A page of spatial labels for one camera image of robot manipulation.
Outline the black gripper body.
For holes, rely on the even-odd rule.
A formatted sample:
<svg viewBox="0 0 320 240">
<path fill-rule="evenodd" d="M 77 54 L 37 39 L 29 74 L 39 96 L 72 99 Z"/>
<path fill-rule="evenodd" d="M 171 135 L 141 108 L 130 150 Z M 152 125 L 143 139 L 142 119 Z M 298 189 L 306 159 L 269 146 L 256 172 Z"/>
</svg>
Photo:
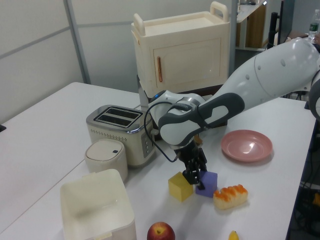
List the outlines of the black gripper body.
<svg viewBox="0 0 320 240">
<path fill-rule="evenodd" d="M 200 163 L 200 147 L 193 139 L 186 146 L 174 149 L 174 152 L 185 167 L 189 162 Z"/>
</svg>

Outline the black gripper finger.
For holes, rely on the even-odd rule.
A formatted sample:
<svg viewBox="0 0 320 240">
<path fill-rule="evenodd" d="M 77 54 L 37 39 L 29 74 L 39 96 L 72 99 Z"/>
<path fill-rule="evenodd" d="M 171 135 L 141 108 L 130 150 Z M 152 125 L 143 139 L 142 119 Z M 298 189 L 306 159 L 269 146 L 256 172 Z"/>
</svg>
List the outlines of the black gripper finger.
<svg viewBox="0 0 320 240">
<path fill-rule="evenodd" d="M 195 185 L 199 190 L 204 190 L 205 185 L 201 180 L 201 172 L 205 172 L 205 171 L 206 171 L 205 163 L 190 161 L 186 165 L 186 169 L 183 171 L 183 176 L 190 185 Z"/>
<path fill-rule="evenodd" d="M 203 149 L 200 147 L 199 148 L 199 169 L 201 171 L 207 172 L 207 158 L 205 156 L 205 153 Z"/>
</svg>

